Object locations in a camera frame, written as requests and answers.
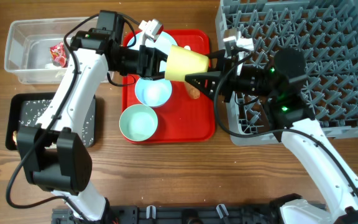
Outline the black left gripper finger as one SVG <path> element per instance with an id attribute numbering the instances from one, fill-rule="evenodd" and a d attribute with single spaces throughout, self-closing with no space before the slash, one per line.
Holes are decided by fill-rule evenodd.
<path id="1" fill-rule="evenodd" d="M 145 62 L 167 61 L 168 55 L 154 47 L 140 46 L 140 58 Z"/>
<path id="2" fill-rule="evenodd" d="M 141 74 L 139 75 L 144 80 L 161 80 L 165 78 L 165 72 L 155 72 L 153 74 Z"/>

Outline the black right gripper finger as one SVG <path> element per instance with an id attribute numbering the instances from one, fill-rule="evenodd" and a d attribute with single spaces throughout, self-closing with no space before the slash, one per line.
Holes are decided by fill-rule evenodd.
<path id="1" fill-rule="evenodd" d="M 206 54 L 206 56 L 211 63 L 213 60 L 216 60 L 215 66 L 210 65 L 208 70 L 224 70 L 226 68 L 228 58 L 226 57 L 226 51 L 224 49 L 211 52 Z"/>
<path id="2" fill-rule="evenodd" d="M 223 77 L 222 72 L 203 72 L 185 75 L 185 81 L 198 89 L 210 100 L 214 100 L 217 86 Z"/>

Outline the light blue bowl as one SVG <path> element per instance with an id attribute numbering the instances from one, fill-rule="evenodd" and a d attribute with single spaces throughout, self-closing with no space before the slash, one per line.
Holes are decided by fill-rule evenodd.
<path id="1" fill-rule="evenodd" d="M 135 84 L 135 96 L 144 105 L 157 108 L 163 106 L 171 97 L 173 87 L 166 79 L 138 79 Z"/>

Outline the yellow plastic cup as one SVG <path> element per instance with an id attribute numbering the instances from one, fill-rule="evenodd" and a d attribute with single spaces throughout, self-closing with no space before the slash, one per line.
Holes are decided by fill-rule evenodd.
<path id="1" fill-rule="evenodd" d="M 167 57 L 165 79 L 184 82 L 186 75 L 206 72 L 208 67 L 207 56 L 172 45 Z"/>

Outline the mint green bowl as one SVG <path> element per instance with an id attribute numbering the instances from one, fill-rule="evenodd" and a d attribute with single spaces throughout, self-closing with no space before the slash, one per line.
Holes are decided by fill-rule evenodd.
<path id="1" fill-rule="evenodd" d="M 141 142 L 151 138 L 158 127 L 156 112 L 143 104 L 126 108 L 119 119 L 122 135 L 130 141 Z"/>

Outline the red snack wrapper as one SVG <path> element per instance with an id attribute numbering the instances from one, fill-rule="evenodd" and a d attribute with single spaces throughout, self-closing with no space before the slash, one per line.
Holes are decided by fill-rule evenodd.
<path id="1" fill-rule="evenodd" d="M 52 63 L 55 66 L 62 68 L 65 68 L 67 66 L 67 55 L 63 42 L 60 42 L 59 44 L 50 47 L 50 54 L 52 57 Z"/>

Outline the white napkin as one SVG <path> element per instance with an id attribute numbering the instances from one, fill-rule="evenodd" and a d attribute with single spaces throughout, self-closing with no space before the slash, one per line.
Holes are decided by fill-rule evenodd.
<path id="1" fill-rule="evenodd" d="M 58 69 L 58 68 L 60 68 L 60 66 L 56 62 L 50 62 L 45 65 L 45 69 Z"/>

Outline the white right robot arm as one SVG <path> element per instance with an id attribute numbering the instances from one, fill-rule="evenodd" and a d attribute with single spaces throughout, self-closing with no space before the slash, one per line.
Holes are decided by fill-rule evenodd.
<path id="1" fill-rule="evenodd" d="M 300 195 L 273 200 L 270 218 L 275 223 L 358 223 L 358 176 L 329 142 L 301 95 L 307 74 L 303 54 L 279 50 L 264 68 L 244 68 L 243 60 L 217 54 L 218 68 L 209 57 L 185 50 L 184 82 L 216 101 L 235 91 L 265 98 L 268 131 L 302 164 L 326 201 L 323 210 Z"/>

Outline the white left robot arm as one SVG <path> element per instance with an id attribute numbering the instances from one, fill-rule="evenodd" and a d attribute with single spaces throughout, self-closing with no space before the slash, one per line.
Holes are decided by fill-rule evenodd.
<path id="1" fill-rule="evenodd" d="M 122 46 L 124 26 L 135 21 L 116 11 L 95 15 L 96 27 L 72 28 L 63 38 L 69 53 L 68 66 L 52 102 L 35 126 L 23 126 L 17 133 L 17 149 L 28 183 L 63 200 L 76 223 L 114 223 L 107 198 L 90 181 L 92 160 L 81 138 L 86 114 L 100 83 L 111 72 L 158 80 L 164 74 L 160 63 L 167 55 L 145 46 L 163 31 L 158 20 L 139 23 L 135 36 L 139 49 Z"/>

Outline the grey dishwasher rack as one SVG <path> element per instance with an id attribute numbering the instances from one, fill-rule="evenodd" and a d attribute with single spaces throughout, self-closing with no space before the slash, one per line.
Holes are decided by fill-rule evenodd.
<path id="1" fill-rule="evenodd" d="M 358 138 L 358 0 L 221 1 L 215 26 L 220 49 L 232 28 L 254 41 L 253 67 L 283 48 L 302 51 L 301 94 L 325 135 Z"/>

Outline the black food waste tray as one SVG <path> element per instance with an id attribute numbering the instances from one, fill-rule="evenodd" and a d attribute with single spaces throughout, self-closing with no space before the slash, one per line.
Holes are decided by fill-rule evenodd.
<path id="1" fill-rule="evenodd" d="M 13 131 L 18 131 L 18 118 L 19 112 L 21 110 L 21 103 L 26 100 L 52 100 L 54 97 L 54 92 L 46 92 L 46 93 L 21 93 L 15 95 L 11 100 L 10 111 L 9 111 L 9 120 L 7 124 L 7 133 L 6 133 L 6 141 L 5 146 L 8 150 L 16 150 L 17 146 L 14 145 L 12 140 Z"/>

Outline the light blue plate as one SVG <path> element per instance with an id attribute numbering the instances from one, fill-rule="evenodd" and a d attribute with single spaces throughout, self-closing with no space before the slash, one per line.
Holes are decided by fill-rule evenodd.
<path id="1" fill-rule="evenodd" d="M 131 37 L 131 38 L 129 39 L 128 43 L 124 44 L 124 45 L 125 46 L 132 45 L 134 43 L 133 34 L 128 35 L 127 37 Z M 139 50 L 139 46 L 141 44 L 141 41 L 139 41 L 140 37 L 141 37 L 140 33 L 136 34 L 136 44 L 134 46 L 130 47 L 130 49 Z M 156 48 L 159 51 L 165 53 L 166 55 L 170 54 L 170 49 L 171 49 L 172 45 L 177 46 L 177 42 L 174 40 L 174 38 L 171 35 L 169 35 L 168 33 L 164 32 L 164 31 L 160 34 L 160 36 L 158 37 L 158 39 L 155 42 L 152 40 L 149 40 L 149 39 L 147 39 L 145 41 L 146 47 Z M 159 72 L 164 72 L 165 70 L 166 70 L 166 62 L 161 61 Z"/>

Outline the clear plastic bin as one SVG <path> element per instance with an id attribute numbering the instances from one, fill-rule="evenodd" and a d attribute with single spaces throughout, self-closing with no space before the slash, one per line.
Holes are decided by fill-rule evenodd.
<path id="1" fill-rule="evenodd" d="M 84 20 L 66 17 L 12 22 L 6 42 L 5 71 L 23 84 L 59 84 L 66 69 L 45 69 L 52 62 L 50 47 L 63 42 L 63 37 Z"/>

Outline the brown food scrap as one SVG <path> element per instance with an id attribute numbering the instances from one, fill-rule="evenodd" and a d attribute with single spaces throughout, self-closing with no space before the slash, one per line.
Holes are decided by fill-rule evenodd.
<path id="1" fill-rule="evenodd" d="M 17 131 L 13 131 L 12 140 L 14 142 L 14 145 L 17 146 Z"/>

